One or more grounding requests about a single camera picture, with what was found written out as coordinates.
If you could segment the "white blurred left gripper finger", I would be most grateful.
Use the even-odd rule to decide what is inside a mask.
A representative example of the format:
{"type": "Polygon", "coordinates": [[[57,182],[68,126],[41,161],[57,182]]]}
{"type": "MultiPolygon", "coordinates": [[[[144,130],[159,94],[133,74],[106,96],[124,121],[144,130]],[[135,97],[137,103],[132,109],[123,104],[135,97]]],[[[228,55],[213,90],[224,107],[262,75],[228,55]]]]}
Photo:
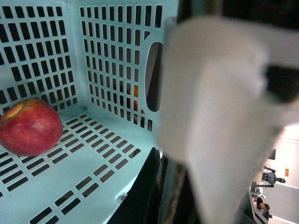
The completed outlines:
{"type": "Polygon", "coordinates": [[[197,16],[166,23],[158,142],[187,167],[201,220],[231,224],[299,101],[267,91],[270,65],[299,66],[299,34],[197,16]]]}

